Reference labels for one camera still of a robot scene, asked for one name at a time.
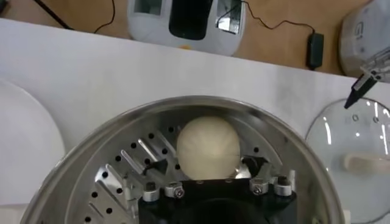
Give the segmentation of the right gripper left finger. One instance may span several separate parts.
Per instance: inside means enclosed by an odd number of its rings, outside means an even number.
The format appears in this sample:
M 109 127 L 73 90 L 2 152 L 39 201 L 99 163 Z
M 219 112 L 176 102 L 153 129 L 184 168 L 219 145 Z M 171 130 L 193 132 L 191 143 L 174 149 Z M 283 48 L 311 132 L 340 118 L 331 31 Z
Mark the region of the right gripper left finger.
M 138 212 L 138 203 L 154 203 L 162 197 L 179 199 L 185 195 L 184 176 L 176 160 L 167 158 L 156 161 L 143 158 L 124 158 L 122 189 L 129 213 Z

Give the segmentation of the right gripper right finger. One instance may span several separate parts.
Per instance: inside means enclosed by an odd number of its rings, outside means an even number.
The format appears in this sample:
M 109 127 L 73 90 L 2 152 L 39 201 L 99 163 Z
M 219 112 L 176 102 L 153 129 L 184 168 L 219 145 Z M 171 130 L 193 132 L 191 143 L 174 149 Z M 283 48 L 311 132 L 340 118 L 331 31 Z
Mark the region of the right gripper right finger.
M 256 196 L 272 191 L 277 197 L 290 197 L 296 192 L 296 171 L 279 173 L 267 159 L 243 156 L 236 168 L 236 179 L 248 178 L 251 193 Z

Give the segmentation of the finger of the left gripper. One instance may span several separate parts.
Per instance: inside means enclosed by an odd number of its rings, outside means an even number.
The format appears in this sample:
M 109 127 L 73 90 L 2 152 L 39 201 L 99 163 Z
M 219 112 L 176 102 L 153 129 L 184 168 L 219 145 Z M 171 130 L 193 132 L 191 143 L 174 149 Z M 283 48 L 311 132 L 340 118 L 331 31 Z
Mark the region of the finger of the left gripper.
M 377 82 L 389 83 L 389 47 L 366 60 L 360 70 L 363 73 L 352 85 L 345 109 L 364 97 Z

